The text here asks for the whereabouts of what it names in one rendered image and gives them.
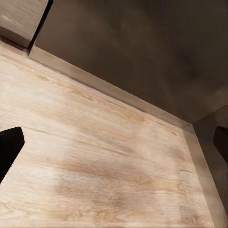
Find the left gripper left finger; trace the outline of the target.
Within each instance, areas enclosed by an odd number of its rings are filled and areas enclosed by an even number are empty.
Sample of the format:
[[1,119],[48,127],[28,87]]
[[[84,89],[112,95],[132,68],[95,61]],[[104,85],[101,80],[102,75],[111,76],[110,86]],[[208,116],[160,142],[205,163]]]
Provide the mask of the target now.
[[0,183],[25,144],[21,127],[0,132]]

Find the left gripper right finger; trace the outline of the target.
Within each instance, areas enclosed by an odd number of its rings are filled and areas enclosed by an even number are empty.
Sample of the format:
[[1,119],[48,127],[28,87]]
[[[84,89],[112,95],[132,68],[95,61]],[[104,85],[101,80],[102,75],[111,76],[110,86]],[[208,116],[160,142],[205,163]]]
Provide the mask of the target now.
[[217,126],[213,144],[228,164],[228,128]]

